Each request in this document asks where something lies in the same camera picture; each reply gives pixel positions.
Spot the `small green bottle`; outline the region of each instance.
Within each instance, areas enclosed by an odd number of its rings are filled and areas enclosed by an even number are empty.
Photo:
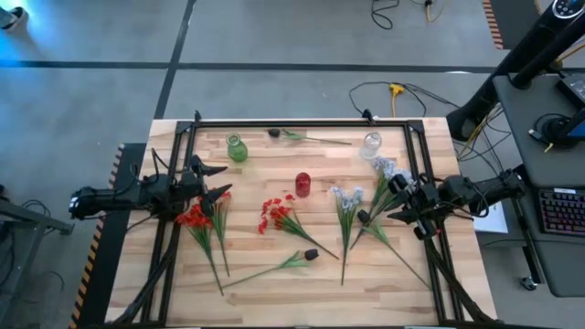
[[[231,133],[226,138],[228,142],[228,155],[235,162],[242,162],[248,159],[248,147],[241,141],[237,133]]]

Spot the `gray floor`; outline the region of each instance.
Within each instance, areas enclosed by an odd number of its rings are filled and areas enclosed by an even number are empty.
[[[171,59],[187,0],[26,3],[30,18],[14,34],[0,34],[1,60],[163,62]],[[181,62],[380,64],[491,67],[506,51],[495,49],[480,0],[451,0],[435,24],[419,6],[402,1],[388,14],[391,31],[376,27],[368,0],[198,0]],[[585,55],[571,59],[583,66]],[[143,142],[154,117],[166,69],[0,69],[0,182],[15,202],[37,198],[55,217],[68,218],[70,193],[105,186],[116,146]],[[165,118],[356,117],[348,90],[362,81],[411,82],[455,103],[465,103],[483,74],[413,72],[314,72],[179,70]],[[356,92],[360,108],[388,116],[383,86]],[[451,109],[428,98],[429,116]],[[402,117],[420,116],[409,95],[397,101]],[[495,126],[507,129],[504,116]],[[490,132],[493,142],[501,133]],[[483,141],[478,150],[486,147]],[[520,163],[512,137],[496,147],[504,167]],[[488,155],[495,166],[495,159]],[[481,159],[461,163],[473,179],[493,175]],[[43,241],[12,323],[62,328],[69,323],[93,234],[78,222],[70,237]],[[585,299],[554,298],[546,286],[526,292],[516,278],[527,274],[519,249],[483,249],[500,318],[514,324],[580,328]],[[48,274],[57,271],[65,289]]]

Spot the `red cup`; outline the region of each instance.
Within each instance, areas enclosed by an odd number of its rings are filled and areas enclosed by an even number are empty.
[[[311,193],[311,177],[307,173],[298,174],[294,185],[298,197],[308,197]]]

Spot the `black metal frame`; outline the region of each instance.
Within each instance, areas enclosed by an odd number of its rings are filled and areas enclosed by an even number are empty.
[[[184,168],[188,168],[188,161],[190,159],[190,155],[193,153],[194,144],[195,144],[195,135],[197,132],[197,128],[254,128],[254,127],[372,127],[372,125],[367,120],[284,120],[284,121],[266,121],[266,120],[251,120],[251,121],[202,121],[195,127],[193,122],[177,122],[175,127],[175,139],[173,141],[173,149],[171,153],[171,159],[169,161],[169,176],[175,176],[176,174],[176,163],[178,159],[179,148],[181,144],[181,138],[183,134],[189,130],[190,127],[193,127],[189,131],[189,140],[187,141],[186,147],[186,156],[185,156],[185,163]],[[414,148],[414,142],[412,139],[412,134],[416,133],[419,137],[420,141],[420,151],[422,153],[422,161],[424,164],[424,170],[427,174],[427,177],[430,181],[433,181],[433,171],[431,165],[431,155],[429,153],[429,147],[427,145],[426,135],[424,132],[424,124],[422,120],[391,120],[391,121],[376,121],[373,127],[397,127],[402,128],[404,132],[404,137],[406,141],[407,153],[410,162],[410,170],[413,175],[418,176],[419,166],[417,163],[416,152]],[[164,220],[159,221],[158,227],[156,229],[156,236],[154,238],[154,247],[153,247],[153,256],[151,258],[151,265],[150,265],[150,275],[154,273],[157,266],[159,265],[162,253],[162,246],[163,246],[163,239],[165,236],[165,227],[166,222]],[[439,235],[439,242],[441,244],[441,253],[442,257],[445,259],[447,266],[450,271],[453,271],[452,265],[452,256],[449,250],[449,241],[447,240],[447,232],[445,227],[440,227],[441,234]],[[167,247],[167,251],[171,248],[176,248],[178,245],[180,227],[177,224],[173,225],[173,232],[171,234],[171,238],[169,241],[169,246]],[[447,319],[447,315],[445,313],[444,301],[441,294],[441,284],[439,281],[439,275],[434,263],[430,260],[430,248],[428,243],[432,243],[429,241],[425,241],[425,251],[427,255],[427,262],[429,264],[429,273],[431,276],[431,287],[432,287],[432,294],[435,301],[435,310],[437,313],[437,319],[439,324],[444,323],[445,321],[449,321]],[[151,309],[153,305],[153,294],[150,293],[145,301],[143,312],[141,315],[141,319],[139,323],[135,324],[123,324],[122,326],[128,327],[162,327],[166,325],[166,317],[168,314],[168,305],[170,302],[170,295],[171,295],[171,288],[172,288],[172,281],[173,281],[173,273],[175,268],[175,260],[176,260],[176,249],[172,252],[172,259],[168,263],[168,267],[166,267],[166,274],[162,292],[162,301],[160,303],[160,309],[158,314],[158,319],[156,321],[151,321]],[[461,303],[454,295],[453,291],[451,293],[451,300],[453,304],[453,310],[455,315],[455,321],[463,321],[463,310]]]

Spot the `wooden tabletop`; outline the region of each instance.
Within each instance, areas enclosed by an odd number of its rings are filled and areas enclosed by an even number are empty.
[[[424,120],[434,173],[438,177],[458,175],[452,142],[444,118]],[[168,163],[174,138],[175,120],[154,121],[146,149],[154,148]],[[342,254],[341,230],[335,213],[335,199],[329,188],[340,186],[365,190],[362,207],[367,207],[374,191],[376,173],[361,159],[358,150],[365,135],[377,131],[382,136],[379,154],[409,169],[404,133],[401,128],[298,128],[309,137],[350,142],[340,145],[309,141],[272,140],[266,128],[199,129],[195,153],[207,165],[229,169],[207,178],[209,187],[233,184],[228,214],[226,252],[231,277],[228,278],[217,238],[213,235],[213,257],[223,284],[278,265],[296,250],[313,246],[283,231],[269,229],[258,233],[261,205],[272,197],[294,192],[294,178],[300,172],[312,178],[311,195],[297,199],[296,209],[305,230],[333,253]],[[244,163],[228,158],[226,135],[239,133],[249,148]],[[182,164],[185,143],[179,163]],[[141,175],[154,173],[150,152],[146,152]],[[131,214],[130,224],[147,217]],[[382,225],[390,244],[429,281],[422,242],[412,227],[384,218]],[[446,221],[455,271],[463,287],[488,315],[495,317],[484,264],[473,223],[459,218]],[[354,221],[353,241],[359,223]],[[107,319],[120,315],[144,284],[153,249],[156,221],[133,228],[125,237]],[[271,272],[252,281],[217,289],[202,249],[181,230],[175,277],[167,325],[183,326],[265,326],[265,325],[401,325],[436,324],[432,293],[383,244],[365,235],[348,254],[346,282],[340,285],[342,262],[321,252],[308,268]],[[447,285],[443,281],[445,305],[451,314]],[[154,307],[158,307],[155,297]]]

